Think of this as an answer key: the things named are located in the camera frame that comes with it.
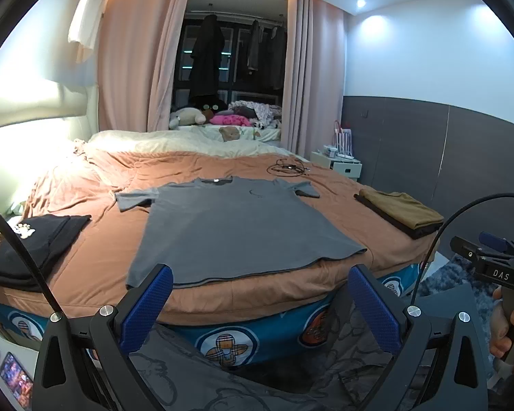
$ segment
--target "human hand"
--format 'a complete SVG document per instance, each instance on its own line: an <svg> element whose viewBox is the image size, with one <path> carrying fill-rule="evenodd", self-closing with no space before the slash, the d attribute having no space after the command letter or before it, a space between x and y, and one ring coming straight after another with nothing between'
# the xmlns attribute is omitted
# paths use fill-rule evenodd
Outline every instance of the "human hand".
<svg viewBox="0 0 514 411"><path fill-rule="evenodd" d="M493 293L493 298L495 300L500 300L502 298L500 287ZM514 325L514 310L510 315L510 322ZM501 358L512 346L512 341L506 336L510 326L504 314L502 303L497 304L495 308L493 308L489 325L491 327L489 352L496 358Z"/></svg>

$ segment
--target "nightstand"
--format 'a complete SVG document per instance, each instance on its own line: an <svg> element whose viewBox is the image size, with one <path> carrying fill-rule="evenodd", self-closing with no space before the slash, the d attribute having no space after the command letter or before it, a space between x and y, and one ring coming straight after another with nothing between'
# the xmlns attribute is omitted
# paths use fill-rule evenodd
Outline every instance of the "nightstand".
<svg viewBox="0 0 514 411"><path fill-rule="evenodd" d="M312 152L310 155L310 162L320 167L331 168L343 176L357 181L360 173L362 173L362 164L357 159L344 159L338 156L329 158L326 155L318 152Z"/></svg>

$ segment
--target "brown bedsheet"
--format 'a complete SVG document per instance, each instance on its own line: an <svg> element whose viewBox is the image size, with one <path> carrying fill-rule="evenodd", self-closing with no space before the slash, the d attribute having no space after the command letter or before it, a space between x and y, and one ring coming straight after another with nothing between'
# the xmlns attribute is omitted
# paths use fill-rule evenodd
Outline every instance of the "brown bedsheet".
<svg viewBox="0 0 514 411"><path fill-rule="evenodd" d="M48 280L69 317L94 314L103 304L117 304L126 293L125 277L139 246L149 209L120 213L114 192L237 175L272 179L266 169L278 156L223 159L189 152L110 153L80 144L68 162L49 170L35 184L25 217L46 213L91 214L64 260ZM368 248L341 261L319 261L304 269L175 289L158 320L178 325L207 325L252 320L322 299L346 280L348 269L366 264L376 276L420 261L433 235L412 240L354 199L362 188L338 173L307 164L307 179L319 199L301 198L338 229ZM266 243L251 242L262 252ZM52 310L44 296L0 287L0 303L41 316Z"/></svg>

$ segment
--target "hanging clothes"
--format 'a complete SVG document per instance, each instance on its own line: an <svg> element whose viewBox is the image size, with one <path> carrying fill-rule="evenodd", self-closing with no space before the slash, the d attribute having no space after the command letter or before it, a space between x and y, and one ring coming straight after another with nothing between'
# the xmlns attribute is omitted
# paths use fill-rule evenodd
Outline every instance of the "hanging clothes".
<svg viewBox="0 0 514 411"><path fill-rule="evenodd" d="M259 43L261 40L261 26L255 20L252 24L248 48L248 70L257 71L259 69Z"/></svg>
<svg viewBox="0 0 514 411"><path fill-rule="evenodd" d="M270 80L270 35L262 36L259 45L259 70L257 73L256 83L262 90L270 90L272 82Z"/></svg>
<svg viewBox="0 0 514 411"><path fill-rule="evenodd" d="M225 47L225 37L217 23L217 15L204 18L191 57L193 58L190 77L189 99L198 96L215 95L219 90L219 67L221 52Z"/></svg>
<svg viewBox="0 0 514 411"><path fill-rule="evenodd" d="M287 46L287 32L283 26L274 28L275 34L269 41L270 86L279 90L284 86L285 51Z"/></svg>

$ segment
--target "tangled cable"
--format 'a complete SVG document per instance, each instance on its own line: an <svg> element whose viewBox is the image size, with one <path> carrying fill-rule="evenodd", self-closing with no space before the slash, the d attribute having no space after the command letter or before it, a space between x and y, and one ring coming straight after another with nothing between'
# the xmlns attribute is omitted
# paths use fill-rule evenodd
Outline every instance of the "tangled cable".
<svg viewBox="0 0 514 411"><path fill-rule="evenodd" d="M269 166L266 171L273 176L280 177L297 177L306 174L306 168L303 161L298 158L293 158L295 163L288 163L288 158L281 158L275 164Z"/></svg>

